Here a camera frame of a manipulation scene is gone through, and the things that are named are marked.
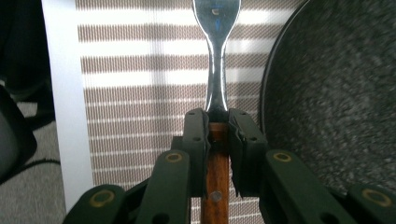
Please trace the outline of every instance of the wooden handle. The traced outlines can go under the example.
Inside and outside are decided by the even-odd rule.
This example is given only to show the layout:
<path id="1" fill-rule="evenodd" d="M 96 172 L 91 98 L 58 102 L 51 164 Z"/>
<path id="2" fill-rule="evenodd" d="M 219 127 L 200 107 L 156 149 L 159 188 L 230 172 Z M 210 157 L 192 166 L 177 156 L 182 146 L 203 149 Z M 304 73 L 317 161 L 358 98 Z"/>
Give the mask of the wooden handle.
<path id="1" fill-rule="evenodd" d="M 228 224 L 229 154 L 227 151 L 227 124 L 210 123 L 212 148 L 207 162 L 207 198 L 201 203 L 202 224 Z"/>

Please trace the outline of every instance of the black pan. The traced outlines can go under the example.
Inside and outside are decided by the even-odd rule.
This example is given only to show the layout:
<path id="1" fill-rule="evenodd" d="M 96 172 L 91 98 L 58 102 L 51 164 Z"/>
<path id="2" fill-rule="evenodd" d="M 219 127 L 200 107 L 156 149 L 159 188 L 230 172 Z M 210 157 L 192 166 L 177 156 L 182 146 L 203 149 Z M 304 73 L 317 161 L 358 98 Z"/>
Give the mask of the black pan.
<path id="1" fill-rule="evenodd" d="M 396 1 L 305 2 L 271 52 L 262 130 L 326 186 L 396 192 Z"/>

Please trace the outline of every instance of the brass screw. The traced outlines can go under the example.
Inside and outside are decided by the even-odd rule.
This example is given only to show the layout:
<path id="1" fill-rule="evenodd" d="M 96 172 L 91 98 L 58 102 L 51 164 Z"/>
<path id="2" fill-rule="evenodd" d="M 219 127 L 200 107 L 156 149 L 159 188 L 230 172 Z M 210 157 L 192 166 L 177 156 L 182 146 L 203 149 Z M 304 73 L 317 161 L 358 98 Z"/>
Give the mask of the brass screw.
<path id="1" fill-rule="evenodd" d="M 289 162 L 291 161 L 291 156 L 283 152 L 278 152 L 274 154 L 274 159 L 276 159 L 277 161 Z"/>
<path id="2" fill-rule="evenodd" d="M 372 203 L 376 203 L 377 205 L 381 207 L 391 207 L 392 206 L 392 200 L 390 197 L 388 197 L 386 194 L 379 192 L 374 189 L 364 189 L 361 192 L 361 195 L 363 198 L 367 199 L 368 201 Z"/>
<path id="3" fill-rule="evenodd" d="M 183 159 L 183 157 L 179 153 L 169 153 L 166 155 L 165 159 L 169 162 L 178 162 Z"/>
<path id="4" fill-rule="evenodd" d="M 107 203 L 111 203 L 115 198 L 114 192 L 108 189 L 102 189 L 90 198 L 90 205 L 92 207 L 103 207 Z"/>

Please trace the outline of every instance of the metal fork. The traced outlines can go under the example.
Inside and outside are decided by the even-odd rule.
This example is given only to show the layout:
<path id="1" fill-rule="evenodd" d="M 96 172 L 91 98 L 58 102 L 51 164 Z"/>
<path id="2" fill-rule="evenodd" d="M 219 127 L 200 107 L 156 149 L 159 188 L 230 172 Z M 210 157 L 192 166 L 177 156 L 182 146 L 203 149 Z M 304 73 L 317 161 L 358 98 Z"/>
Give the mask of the metal fork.
<path id="1" fill-rule="evenodd" d="M 209 47 L 205 111 L 210 122 L 228 120 L 225 47 L 238 18 L 241 0 L 193 0 L 193 11 Z"/>

